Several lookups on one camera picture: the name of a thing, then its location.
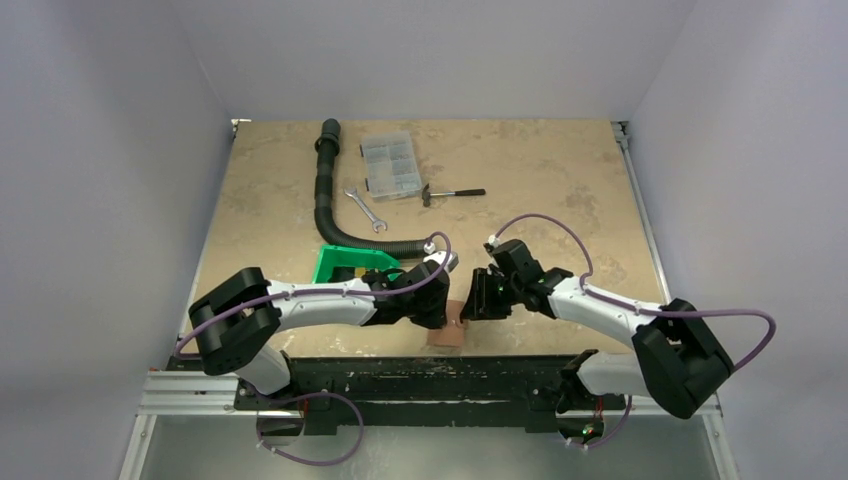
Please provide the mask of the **green plastic bin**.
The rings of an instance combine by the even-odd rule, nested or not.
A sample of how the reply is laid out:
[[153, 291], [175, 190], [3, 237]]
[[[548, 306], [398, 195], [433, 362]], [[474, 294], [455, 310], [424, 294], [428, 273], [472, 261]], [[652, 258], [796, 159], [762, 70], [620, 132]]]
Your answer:
[[352, 278], [358, 269], [385, 271], [399, 267], [398, 260], [382, 251], [324, 245], [317, 256], [312, 282], [345, 281]]

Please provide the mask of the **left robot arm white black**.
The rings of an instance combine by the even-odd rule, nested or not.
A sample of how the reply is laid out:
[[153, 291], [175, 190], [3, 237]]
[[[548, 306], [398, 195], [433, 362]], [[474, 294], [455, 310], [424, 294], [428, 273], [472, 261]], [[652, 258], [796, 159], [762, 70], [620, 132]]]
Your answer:
[[248, 267], [196, 301], [192, 329], [178, 343], [177, 357], [194, 342], [209, 376], [235, 373], [272, 408], [297, 399], [298, 382], [287, 357], [269, 346], [278, 332], [329, 324], [392, 325], [403, 318], [440, 329], [452, 267], [431, 257], [399, 274], [366, 274], [345, 282], [292, 284], [268, 280]]

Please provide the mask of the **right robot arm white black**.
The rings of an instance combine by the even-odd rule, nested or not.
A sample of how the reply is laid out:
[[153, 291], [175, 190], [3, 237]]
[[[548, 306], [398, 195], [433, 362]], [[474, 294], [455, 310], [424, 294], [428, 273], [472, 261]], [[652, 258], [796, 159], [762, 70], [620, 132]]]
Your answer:
[[522, 305], [588, 327], [632, 350], [589, 349], [567, 363], [560, 372], [558, 412], [604, 395], [627, 395], [650, 397], [672, 416], [689, 419], [735, 371], [712, 330], [685, 300], [643, 304], [592, 290], [568, 270], [544, 269], [520, 240], [488, 252], [492, 261], [474, 270], [461, 319], [503, 320]]

